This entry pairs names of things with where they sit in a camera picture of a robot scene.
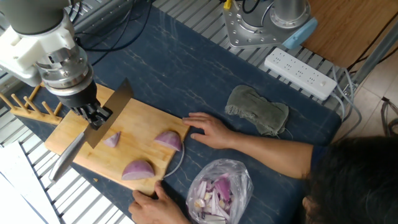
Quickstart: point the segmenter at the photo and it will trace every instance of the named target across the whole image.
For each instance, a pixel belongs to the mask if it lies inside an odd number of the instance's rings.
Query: human hand
[[[160,181],[155,184],[158,200],[133,191],[135,201],[130,205],[131,218],[137,224],[190,224],[178,205],[166,194]]]
[[[205,134],[194,133],[191,138],[215,149],[232,148],[234,131],[229,130],[219,119],[206,113],[189,113],[189,118],[183,118],[182,123],[202,128]]]

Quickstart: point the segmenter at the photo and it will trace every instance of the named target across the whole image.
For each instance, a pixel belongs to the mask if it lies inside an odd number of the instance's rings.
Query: plastic bag
[[[202,181],[206,181],[207,183],[206,192],[209,192],[208,190],[209,185],[215,184],[218,180],[220,180],[220,178],[224,177],[226,177],[226,179],[231,183],[231,188],[230,188],[231,198],[229,200],[231,204],[230,208],[227,209],[226,211],[226,213],[229,215],[229,220],[226,220],[225,222],[227,224],[239,223],[239,220],[241,219],[243,212],[246,209],[249,200],[252,196],[254,187],[250,179],[248,170],[246,169],[246,166],[242,162],[234,161],[231,159],[218,159],[216,161],[209,163],[195,177],[195,180],[193,180],[192,185],[188,191],[187,207],[190,216],[197,223],[200,224],[214,223],[205,220],[205,215],[208,214],[205,212],[206,207],[198,208],[198,204],[196,204],[195,206],[195,202],[198,203],[197,201],[198,200],[200,201],[200,199],[198,199],[200,197],[200,192],[199,192],[200,184],[202,183]]]

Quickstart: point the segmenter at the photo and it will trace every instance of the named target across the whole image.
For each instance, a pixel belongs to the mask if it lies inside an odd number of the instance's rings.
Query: person
[[[398,223],[397,138],[353,138],[316,147],[237,133],[206,113],[190,113],[183,123],[204,130],[191,135],[203,144],[241,151],[281,174],[307,179],[303,206],[310,223]],[[133,191],[129,211],[137,224],[190,223],[160,182],[155,192],[158,200]]]

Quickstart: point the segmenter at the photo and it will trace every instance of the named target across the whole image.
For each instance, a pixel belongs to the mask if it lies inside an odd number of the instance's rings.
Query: wooden cutting board
[[[113,90],[101,85],[97,87],[97,99],[104,105]],[[87,124],[82,117],[70,111],[46,140],[45,147],[61,154],[84,131]],[[155,182],[163,179],[175,153],[174,150],[155,143],[155,137],[164,131],[175,131],[184,139],[188,126],[183,125],[180,118],[131,99],[103,140],[118,131],[121,131],[121,135],[115,148],[101,141],[93,149],[86,142],[74,162],[129,189],[140,190],[147,195],[153,194]],[[155,170],[155,177],[144,180],[121,180],[125,166],[137,159],[149,162]]]

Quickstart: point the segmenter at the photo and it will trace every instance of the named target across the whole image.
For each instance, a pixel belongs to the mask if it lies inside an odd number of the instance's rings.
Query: robotic arm
[[[73,39],[75,30],[63,9],[71,3],[0,1],[0,11],[11,24],[0,36],[0,66],[30,86],[43,81],[65,106],[98,129],[112,112],[96,99],[93,68]]]

